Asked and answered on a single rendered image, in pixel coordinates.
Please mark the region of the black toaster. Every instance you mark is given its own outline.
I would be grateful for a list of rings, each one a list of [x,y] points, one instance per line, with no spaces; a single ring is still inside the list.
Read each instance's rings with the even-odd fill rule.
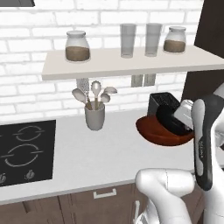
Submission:
[[[156,114],[173,114],[179,106],[179,100],[169,92],[150,94],[147,115],[155,116]]]

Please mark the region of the large brown bowl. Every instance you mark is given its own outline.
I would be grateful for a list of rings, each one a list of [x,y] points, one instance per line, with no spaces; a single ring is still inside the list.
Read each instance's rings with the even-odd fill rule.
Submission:
[[[136,129],[147,141],[162,146],[178,146],[193,139],[193,133],[177,136],[167,130],[154,116],[143,116],[136,121]]]

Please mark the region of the pale wooden-handled spoon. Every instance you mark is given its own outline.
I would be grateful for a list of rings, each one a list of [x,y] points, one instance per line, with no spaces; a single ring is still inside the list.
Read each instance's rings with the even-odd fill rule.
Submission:
[[[103,91],[104,94],[112,95],[117,93],[117,89],[115,87],[106,87]]]
[[[88,103],[87,97],[79,88],[75,88],[72,91],[72,95],[77,101],[83,102],[87,106],[88,109],[91,109],[91,105]]]
[[[99,102],[99,106],[101,106],[103,103],[107,103],[110,101],[110,95],[109,94],[101,94],[101,101]]]

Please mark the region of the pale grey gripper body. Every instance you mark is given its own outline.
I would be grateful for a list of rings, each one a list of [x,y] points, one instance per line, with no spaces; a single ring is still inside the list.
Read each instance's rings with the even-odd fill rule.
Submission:
[[[190,129],[193,129],[193,121],[191,117],[192,106],[193,102],[191,100],[183,100],[173,114],[175,118]]]

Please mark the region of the dark range hood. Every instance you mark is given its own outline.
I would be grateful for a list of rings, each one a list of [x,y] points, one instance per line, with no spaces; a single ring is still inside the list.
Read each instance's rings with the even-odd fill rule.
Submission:
[[[34,7],[34,0],[0,0],[0,7]]]

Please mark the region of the glass jar with brown contents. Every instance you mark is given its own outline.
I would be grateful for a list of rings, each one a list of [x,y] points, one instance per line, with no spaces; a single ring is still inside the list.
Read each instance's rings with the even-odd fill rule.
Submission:
[[[89,44],[84,31],[66,33],[66,59],[72,62],[83,62],[90,59]]]
[[[186,50],[186,28],[170,26],[164,40],[164,51],[167,53],[183,53]]]

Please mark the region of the black hob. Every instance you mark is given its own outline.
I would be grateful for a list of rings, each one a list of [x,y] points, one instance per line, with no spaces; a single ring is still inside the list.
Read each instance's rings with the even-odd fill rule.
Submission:
[[[55,132],[55,120],[0,125],[0,187],[52,179]],[[29,170],[32,179],[25,178]]]

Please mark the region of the dark brown tall cabinet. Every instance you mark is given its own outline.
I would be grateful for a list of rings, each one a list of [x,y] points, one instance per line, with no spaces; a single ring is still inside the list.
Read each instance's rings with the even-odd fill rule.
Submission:
[[[224,0],[204,0],[194,45],[224,59]],[[188,72],[181,100],[193,102],[224,82],[224,69]]]

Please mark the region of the white wall shelf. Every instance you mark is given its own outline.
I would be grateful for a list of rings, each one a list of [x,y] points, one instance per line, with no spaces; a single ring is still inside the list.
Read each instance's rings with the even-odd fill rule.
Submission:
[[[50,51],[42,71],[43,81],[124,76],[138,74],[161,74],[187,71],[224,69],[224,59],[189,45],[184,53],[171,54],[162,48],[156,57],[144,55],[138,47],[130,59],[122,58],[119,48],[93,49],[91,59],[84,62],[70,62],[64,51]]]

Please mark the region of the clear drinking glass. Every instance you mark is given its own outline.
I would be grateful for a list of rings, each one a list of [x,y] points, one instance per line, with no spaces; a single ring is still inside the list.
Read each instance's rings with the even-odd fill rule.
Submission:
[[[121,24],[121,57],[132,58],[134,52],[134,44],[136,38],[137,26],[135,24]]]
[[[145,55],[154,57],[158,52],[158,45],[161,36],[162,25],[158,23],[148,23],[146,25]]]

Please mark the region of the grey wall outlet plate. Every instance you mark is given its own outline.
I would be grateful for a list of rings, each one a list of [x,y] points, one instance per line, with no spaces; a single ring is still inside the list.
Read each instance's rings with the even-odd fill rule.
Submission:
[[[143,85],[145,87],[154,86],[155,85],[155,79],[156,79],[156,75],[154,73],[152,73],[152,74],[146,74],[144,76]]]
[[[132,75],[131,76],[131,86],[133,88],[138,88],[141,87],[143,85],[143,75],[139,74],[139,75]]]

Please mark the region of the grey perforated spatula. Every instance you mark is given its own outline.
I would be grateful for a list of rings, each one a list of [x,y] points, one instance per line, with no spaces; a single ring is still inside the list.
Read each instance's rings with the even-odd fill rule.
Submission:
[[[77,88],[79,88],[85,94],[85,96],[88,97],[88,93],[89,93],[88,78],[77,79],[76,85],[77,85]]]

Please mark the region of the pale slotted spoon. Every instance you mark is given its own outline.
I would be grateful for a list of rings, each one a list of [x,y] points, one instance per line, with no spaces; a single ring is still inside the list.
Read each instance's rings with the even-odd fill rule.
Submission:
[[[98,95],[102,90],[102,85],[99,81],[95,80],[91,84],[91,90],[94,94],[94,108],[98,109]]]

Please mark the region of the grey utensil pot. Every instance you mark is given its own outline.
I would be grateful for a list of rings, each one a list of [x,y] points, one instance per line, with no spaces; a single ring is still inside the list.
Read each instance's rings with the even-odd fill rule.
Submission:
[[[95,103],[91,102],[92,108],[85,106],[85,119],[87,127],[91,130],[101,130],[105,121],[105,105],[100,103],[95,110]]]

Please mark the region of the brown drawer front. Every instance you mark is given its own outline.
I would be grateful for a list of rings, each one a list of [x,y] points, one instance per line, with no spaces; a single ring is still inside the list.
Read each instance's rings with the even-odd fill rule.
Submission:
[[[93,192],[109,193],[115,188],[117,195],[94,199]],[[130,224],[133,215],[134,185],[118,185],[92,191],[59,196],[65,224]]]

